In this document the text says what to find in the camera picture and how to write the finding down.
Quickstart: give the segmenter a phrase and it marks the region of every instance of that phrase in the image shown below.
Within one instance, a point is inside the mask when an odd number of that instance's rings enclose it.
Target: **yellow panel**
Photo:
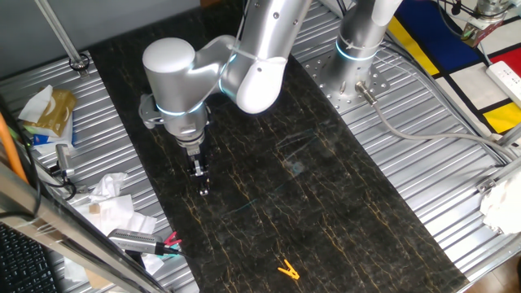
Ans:
[[[498,133],[503,133],[521,122],[521,109],[516,104],[510,103],[484,113],[483,116]]]
[[[400,22],[394,16],[389,24],[389,30],[407,49],[407,51],[425,68],[425,70],[427,70],[427,72],[431,75],[440,73],[438,68],[436,68],[425,53],[423,53],[422,48],[418,46],[418,43],[409,35],[409,33],[407,33],[405,28],[401,26]]]

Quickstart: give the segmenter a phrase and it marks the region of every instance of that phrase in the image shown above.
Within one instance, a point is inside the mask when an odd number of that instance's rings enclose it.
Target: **black work surface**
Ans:
[[[452,292],[466,283],[304,69],[290,58],[282,93],[250,116],[208,100],[211,194],[198,195],[174,137],[138,116],[141,57],[162,37],[196,50],[235,34],[230,4],[90,48],[203,292]],[[277,271],[287,259],[300,275]]]

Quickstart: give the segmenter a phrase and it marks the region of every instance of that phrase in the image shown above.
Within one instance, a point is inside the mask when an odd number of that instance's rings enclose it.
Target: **keyboard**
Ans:
[[[40,243],[0,223],[0,291],[59,292],[47,251]]]

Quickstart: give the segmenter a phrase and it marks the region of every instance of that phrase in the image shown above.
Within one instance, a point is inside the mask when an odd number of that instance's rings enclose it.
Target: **white power strip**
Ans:
[[[521,78],[505,62],[499,61],[490,65],[487,74],[514,103],[521,107]]]

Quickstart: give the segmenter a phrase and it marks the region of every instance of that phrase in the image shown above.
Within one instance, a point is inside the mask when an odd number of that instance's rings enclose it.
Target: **metal grating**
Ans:
[[[43,86],[71,90],[78,99],[73,113],[77,140],[71,151],[72,162],[76,167],[72,181],[93,190],[107,173],[128,173],[121,194],[132,195],[136,212],[157,218],[154,233],[166,239],[172,229],[92,60],[89,72],[90,77],[82,80],[70,69],[68,59],[63,59],[1,81],[0,94],[10,110],[18,116],[28,99]],[[39,155],[38,159],[45,166],[54,165],[57,160],[55,153]],[[71,204],[83,200],[77,196]],[[95,290],[88,282],[70,282],[63,277],[63,257],[56,252],[51,257],[64,292],[105,292],[114,287]],[[177,256],[163,261],[163,267],[154,277],[165,288],[183,293],[199,292],[184,257]]]
[[[326,59],[333,51],[339,24],[337,15],[315,1],[291,53],[302,65],[313,68],[313,62]],[[391,85],[388,93],[379,96],[391,124],[406,133],[469,132],[440,101],[443,98],[411,76],[409,72],[423,78],[415,68],[390,50],[382,49],[377,57],[374,65]],[[335,106],[346,103],[330,101]],[[398,138],[363,101],[349,101],[337,108],[358,142],[470,281],[521,251],[521,237],[496,234],[483,224],[479,212],[481,195],[475,186],[497,171],[498,162],[488,150],[460,139],[425,142]]]

